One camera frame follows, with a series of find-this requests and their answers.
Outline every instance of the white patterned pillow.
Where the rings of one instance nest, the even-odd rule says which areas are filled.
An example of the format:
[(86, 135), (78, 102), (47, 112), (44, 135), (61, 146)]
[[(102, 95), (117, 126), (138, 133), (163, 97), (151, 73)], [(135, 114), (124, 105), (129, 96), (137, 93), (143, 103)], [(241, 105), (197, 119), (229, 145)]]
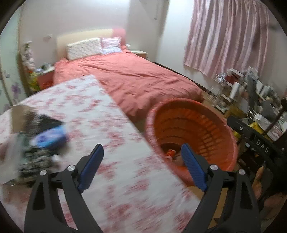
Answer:
[(66, 49), (68, 60), (102, 53), (101, 40), (98, 37), (67, 44)]
[(110, 54), (110, 53), (120, 53), (121, 49), (121, 38), (103, 38), (101, 37), (102, 42), (102, 54)]

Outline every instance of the blue gripper pad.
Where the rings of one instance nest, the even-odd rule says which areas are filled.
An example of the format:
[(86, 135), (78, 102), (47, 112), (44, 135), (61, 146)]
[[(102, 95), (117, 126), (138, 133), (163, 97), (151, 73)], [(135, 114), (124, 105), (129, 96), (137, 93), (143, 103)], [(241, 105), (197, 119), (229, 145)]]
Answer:
[(186, 143), (181, 146), (181, 156), (189, 173), (191, 174), (195, 186), (202, 191), (205, 191), (207, 189), (207, 185), (205, 182), (205, 173), (202, 170), (200, 164), (197, 162), (196, 158), (194, 157), (194, 152)]
[(103, 160), (104, 148), (99, 145), (92, 156), (86, 163), (83, 171), (80, 174), (80, 183), (78, 185), (78, 190), (82, 193), (84, 190), (88, 189), (93, 181), (93, 178)]

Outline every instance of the silver bolt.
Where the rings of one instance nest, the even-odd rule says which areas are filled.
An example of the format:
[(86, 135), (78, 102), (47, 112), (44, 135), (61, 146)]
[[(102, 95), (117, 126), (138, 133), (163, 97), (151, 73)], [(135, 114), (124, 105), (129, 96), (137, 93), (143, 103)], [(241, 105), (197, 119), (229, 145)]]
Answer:
[(70, 165), (68, 166), (68, 171), (74, 171), (75, 170), (75, 166), (74, 165)]
[(210, 169), (216, 171), (218, 169), (218, 166), (215, 164), (211, 164)]
[(44, 175), (46, 175), (46, 174), (47, 174), (47, 171), (46, 171), (46, 170), (40, 171), (40, 175), (41, 175), (41, 176), (44, 176)]
[(238, 172), (239, 172), (240, 175), (245, 175), (245, 171), (243, 169), (239, 169)]

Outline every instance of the laundry basket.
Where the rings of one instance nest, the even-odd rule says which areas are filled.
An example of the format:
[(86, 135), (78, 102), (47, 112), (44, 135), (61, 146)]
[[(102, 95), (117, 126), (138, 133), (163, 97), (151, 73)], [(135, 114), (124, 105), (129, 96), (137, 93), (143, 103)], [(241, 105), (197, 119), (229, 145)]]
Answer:
[(166, 158), (166, 152), (179, 152), (188, 143), (195, 153), (222, 170), (232, 171), (237, 160), (237, 145), (226, 121), (203, 104), (183, 98), (156, 104), (148, 113), (146, 138), (157, 154), (188, 186), (194, 185), (185, 166)]

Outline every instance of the nightstand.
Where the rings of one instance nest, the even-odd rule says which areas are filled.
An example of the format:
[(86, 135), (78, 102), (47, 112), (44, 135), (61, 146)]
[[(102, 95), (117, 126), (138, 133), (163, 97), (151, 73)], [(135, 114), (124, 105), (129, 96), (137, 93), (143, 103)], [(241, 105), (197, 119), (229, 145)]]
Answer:
[(44, 90), (53, 85), (54, 72), (55, 67), (51, 66), (49, 69), (44, 70), (43, 73), (38, 76), (38, 84), (41, 90)]
[(132, 53), (138, 55), (139, 57), (142, 57), (144, 59), (147, 59), (148, 53), (141, 51), (141, 50), (131, 50)]

